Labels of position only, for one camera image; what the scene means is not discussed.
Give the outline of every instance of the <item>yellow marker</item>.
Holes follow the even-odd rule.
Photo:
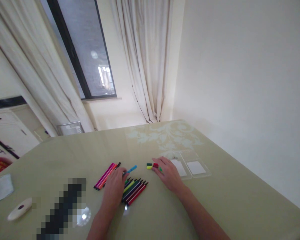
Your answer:
[[[133,184],[134,184],[134,182],[135,182],[136,180],[134,180],[134,181],[132,181],[124,190],[123,190],[123,193],[125,193],[128,189],[129,189],[129,187],[131,187]]]

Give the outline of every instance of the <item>glass tabletop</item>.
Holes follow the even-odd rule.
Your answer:
[[[191,150],[211,175],[184,183],[231,239],[282,239],[300,235],[300,209],[185,121],[170,121],[47,139],[0,176],[10,173],[14,192],[0,201],[0,239],[33,239],[73,179],[85,179],[77,210],[63,228],[64,239],[85,239],[104,189],[93,188],[109,165],[121,162],[130,177],[149,184],[125,209],[109,239],[196,239],[182,204],[146,163],[171,151]],[[32,198],[32,208],[14,221],[9,213]]]

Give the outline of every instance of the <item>paper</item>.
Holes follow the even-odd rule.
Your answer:
[[[11,182],[11,175],[3,175],[0,177],[0,200],[9,196],[13,192],[13,186]]]
[[[187,165],[193,175],[206,172],[206,170],[204,170],[204,168],[198,161],[188,162]]]
[[[178,173],[180,175],[180,177],[184,177],[187,175],[186,171],[184,170],[183,166],[182,166],[182,163],[179,162],[178,160],[176,159],[172,159],[171,162],[173,163],[173,165],[176,166],[177,170],[178,170]]]

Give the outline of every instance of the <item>window frame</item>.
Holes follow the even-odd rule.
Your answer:
[[[112,70],[111,70],[111,66],[110,66],[110,60],[109,60],[109,55],[108,55],[108,50],[107,50],[107,46],[106,46],[106,41],[104,38],[104,33],[103,33],[103,28],[102,28],[102,24],[101,24],[101,18],[100,18],[100,14],[99,14],[99,8],[97,5],[97,0],[94,0],[95,5],[96,5],[96,10],[97,10],[97,15],[98,15],[98,19],[99,19],[99,23],[100,23],[100,29],[101,29],[101,33],[102,33],[102,39],[103,39],[103,43],[104,43],[104,48],[106,51],[106,55],[107,55],[107,59],[108,59],[108,63],[109,63],[109,69],[110,69],[110,74],[111,74],[111,78],[112,78],[112,84],[113,84],[113,89],[114,89],[114,94],[110,94],[110,95],[101,95],[101,96],[92,96],[88,83],[86,81],[86,78],[84,76],[76,49],[73,45],[67,24],[63,18],[62,12],[61,12],[61,8],[59,6],[58,0],[47,0],[47,3],[49,5],[49,8],[51,10],[52,16],[54,18],[54,21],[56,22],[57,28],[59,30],[59,33],[61,35],[62,41],[66,47],[67,53],[69,55],[70,61],[72,63],[72,66],[74,68],[74,71],[77,75],[77,78],[79,80],[81,89],[83,91],[83,94],[85,96],[85,98],[82,98],[82,100],[85,99],[96,99],[96,98],[113,98],[113,97],[117,97],[117,92],[116,92],[116,87],[114,85],[114,81],[113,81],[113,75],[112,75]]]

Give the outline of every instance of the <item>window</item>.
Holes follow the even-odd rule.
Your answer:
[[[41,0],[81,99],[116,97],[96,0]]]

